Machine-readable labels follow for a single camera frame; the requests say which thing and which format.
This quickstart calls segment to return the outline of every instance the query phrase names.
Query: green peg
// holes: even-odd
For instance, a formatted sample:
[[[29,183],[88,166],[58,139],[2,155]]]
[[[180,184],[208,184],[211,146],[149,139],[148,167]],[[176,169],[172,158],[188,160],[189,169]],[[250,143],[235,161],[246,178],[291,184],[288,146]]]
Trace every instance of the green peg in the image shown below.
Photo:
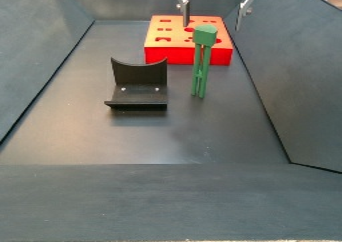
[[[211,47],[216,42],[217,29],[211,24],[195,27],[192,42],[195,43],[195,61],[192,69],[192,88],[191,94],[204,98]]]

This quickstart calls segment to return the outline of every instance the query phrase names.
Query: gray wall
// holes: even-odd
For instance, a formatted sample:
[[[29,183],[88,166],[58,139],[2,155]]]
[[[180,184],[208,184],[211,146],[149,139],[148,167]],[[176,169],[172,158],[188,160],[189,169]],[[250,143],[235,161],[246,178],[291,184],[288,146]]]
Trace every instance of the gray wall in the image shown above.
[[[320,0],[255,0],[233,30],[267,113],[294,163],[342,171],[342,12]]]
[[[91,24],[72,0],[0,0],[0,141]]]
[[[76,0],[97,20],[149,20],[179,14],[176,0]],[[225,16],[241,0],[189,0],[191,14]]]

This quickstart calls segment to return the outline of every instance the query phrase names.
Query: black bracket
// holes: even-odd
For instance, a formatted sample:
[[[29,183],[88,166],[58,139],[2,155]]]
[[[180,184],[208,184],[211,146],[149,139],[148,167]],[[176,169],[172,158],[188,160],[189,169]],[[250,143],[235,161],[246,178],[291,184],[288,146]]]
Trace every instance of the black bracket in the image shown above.
[[[111,58],[115,77],[111,108],[167,107],[167,58],[160,62],[131,65]]]

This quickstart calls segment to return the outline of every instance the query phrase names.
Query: black holder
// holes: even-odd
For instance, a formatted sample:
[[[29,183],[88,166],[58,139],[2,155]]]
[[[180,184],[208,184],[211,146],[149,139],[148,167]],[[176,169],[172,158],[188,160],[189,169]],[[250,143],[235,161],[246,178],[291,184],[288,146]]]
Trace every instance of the black holder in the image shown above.
[[[111,58],[115,77],[111,108],[167,108],[167,58],[160,62],[131,65]]]

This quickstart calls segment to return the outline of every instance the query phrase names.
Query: red box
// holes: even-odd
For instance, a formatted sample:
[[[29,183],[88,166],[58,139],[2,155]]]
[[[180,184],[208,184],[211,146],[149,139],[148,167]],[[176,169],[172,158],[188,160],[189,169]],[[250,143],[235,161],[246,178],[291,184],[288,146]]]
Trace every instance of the red box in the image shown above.
[[[144,41],[145,63],[159,62],[167,57],[169,64],[193,64],[192,32],[203,24],[212,24],[217,28],[209,64],[229,65],[232,43],[223,20],[216,16],[191,16],[188,26],[183,27],[183,16],[153,15]]]

